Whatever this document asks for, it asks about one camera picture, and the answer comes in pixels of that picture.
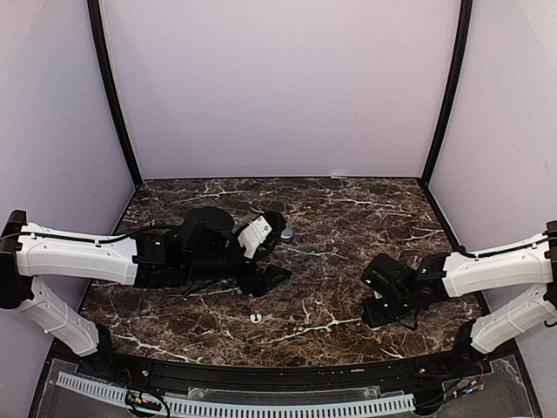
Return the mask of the white earbud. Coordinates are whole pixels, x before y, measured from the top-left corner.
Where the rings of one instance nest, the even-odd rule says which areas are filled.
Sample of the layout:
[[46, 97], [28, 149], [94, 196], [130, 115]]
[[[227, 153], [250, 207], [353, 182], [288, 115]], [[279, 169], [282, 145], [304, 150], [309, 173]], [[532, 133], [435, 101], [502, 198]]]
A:
[[253, 324], [258, 324], [258, 323], [260, 323], [260, 322], [262, 321], [262, 319], [263, 319], [263, 317], [262, 317], [262, 315], [259, 314], [259, 313], [252, 314], [252, 315], [250, 316], [250, 321], [251, 321], [251, 323], [253, 323]]

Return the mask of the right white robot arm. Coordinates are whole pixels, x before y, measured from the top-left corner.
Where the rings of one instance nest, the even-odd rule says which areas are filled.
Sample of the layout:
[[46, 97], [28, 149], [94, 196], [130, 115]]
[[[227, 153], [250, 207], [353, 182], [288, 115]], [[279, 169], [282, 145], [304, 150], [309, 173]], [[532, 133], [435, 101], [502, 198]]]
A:
[[461, 378], [478, 359], [539, 324], [556, 324], [556, 224], [544, 232], [481, 253], [460, 249], [430, 255], [416, 269], [382, 253], [361, 276], [374, 295], [363, 303], [370, 328], [399, 322], [431, 305], [487, 289], [528, 285], [502, 308], [459, 328], [444, 369]]

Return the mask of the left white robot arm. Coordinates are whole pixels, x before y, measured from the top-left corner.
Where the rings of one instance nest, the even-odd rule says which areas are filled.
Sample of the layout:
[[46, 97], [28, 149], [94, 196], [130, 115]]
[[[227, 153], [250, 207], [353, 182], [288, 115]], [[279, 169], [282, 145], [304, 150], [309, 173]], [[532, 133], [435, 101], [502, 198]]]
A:
[[123, 372], [110, 332], [83, 318], [44, 283], [44, 275], [104, 280], [142, 289], [179, 288], [199, 280], [236, 281], [261, 297], [289, 280], [290, 270], [261, 267], [286, 229], [278, 212], [236, 227], [215, 206], [189, 210], [177, 226], [144, 226], [117, 236], [55, 231], [13, 211], [1, 234], [1, 307], [25, 314], [62, 341], [105, 380]]

